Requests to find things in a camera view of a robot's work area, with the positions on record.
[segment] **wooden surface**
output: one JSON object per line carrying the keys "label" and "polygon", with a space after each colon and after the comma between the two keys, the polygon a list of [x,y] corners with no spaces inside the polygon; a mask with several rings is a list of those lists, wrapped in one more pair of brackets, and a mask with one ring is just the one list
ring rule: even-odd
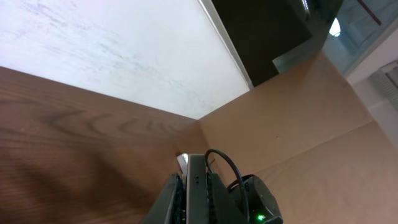
{"label": "wooden surface", "polygon": [[255,174],[286,224],[397,223],[398,151],[375,121]]}
{"label": "wooden surface", "polygon": [[[212,148],[252,174],[323,144],[373,119],[323,55],[307,60],[200,120]],[[218,165],[227,182],[229,165]]]}
{"label": "wooden surface", "polygon": [[0,67],[0,223],[137,223],[198,122]]}

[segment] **white ceiling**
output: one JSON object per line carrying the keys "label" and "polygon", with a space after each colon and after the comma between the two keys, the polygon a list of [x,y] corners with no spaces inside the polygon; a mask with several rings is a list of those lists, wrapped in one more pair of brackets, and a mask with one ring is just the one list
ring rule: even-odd
{"label": "white ceiling", "polygon": [[195,119],[249,90],[197,0],[0,8],[3,67]]}

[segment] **wood grain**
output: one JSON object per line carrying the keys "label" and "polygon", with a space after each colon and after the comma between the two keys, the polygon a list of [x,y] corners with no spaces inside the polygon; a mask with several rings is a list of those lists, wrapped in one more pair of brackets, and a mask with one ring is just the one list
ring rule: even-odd
{"label": "wood grain", "polygon": [[0,67],[0,223],[137,223],[198,122]]}

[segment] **black cable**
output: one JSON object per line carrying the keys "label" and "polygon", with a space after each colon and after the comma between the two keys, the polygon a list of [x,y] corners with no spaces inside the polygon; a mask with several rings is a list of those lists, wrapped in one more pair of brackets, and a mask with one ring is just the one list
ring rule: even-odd
{"label": "black cable", "polygon": [[225,161],[229,164],[229,166],[234,171],[235,176],[236,176],[236,180],[238,181],[238,184],[239,184],[239,191],[241,192],[241,198],[242,198],[242,203],[243,203],[243,213],[244,213],[244,216],[246,217],[246,219],[248,220],[248,223],[250,223],[248,195],[247,195],[246,190],[244,188],[243,179],[242,179],[241,174],[239,173],[238,168],[236,167],[234,162],[232,162],[232,160],[226,154],[221,152],[220,150],[209,149],[209,150],[207,150],[207,152],[205,154],[205,163],[206,163],[206,166],[207,166],[207,168],[209,169],[209,171],[211,173],[214,173],[214,171],[213,171],[213,169],[211,169],[211,166],[209,165],[208,157],[209,157],[209,154],[212,153],[212,152],[220,155],[223,159],[225,159]]}
{"label": "black cable", "polygon": [[[250,178],[250,177],[252,177],[252,176],[253,176],[253,174],[245,175],[245,176],[242,177],[242,180],[243,180],[243,181],[246,181],[246,180],[248,180],[248,178]],[[231,184],[228,185],[228,187],[226,188],[226,190],[227,190],[228,192],[230,192],[230,191],[232,190],[232,187],[235,186],[237,183],[238,183],[238,180],[237,180],[237,179],[234,180],[234,182],[232,182]]]}

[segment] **black device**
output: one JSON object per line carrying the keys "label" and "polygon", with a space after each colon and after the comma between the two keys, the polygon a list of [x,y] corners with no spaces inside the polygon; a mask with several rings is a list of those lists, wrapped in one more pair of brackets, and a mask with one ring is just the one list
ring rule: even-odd
{"label": "black device", "polygon": [[[217,153],[234,170],[236,180],[225,187],[208,163]],[[219,150],[190,154],[186,174],[172,174],[142,224],[283,224],[276,199],[255,175],[241,176]]]}

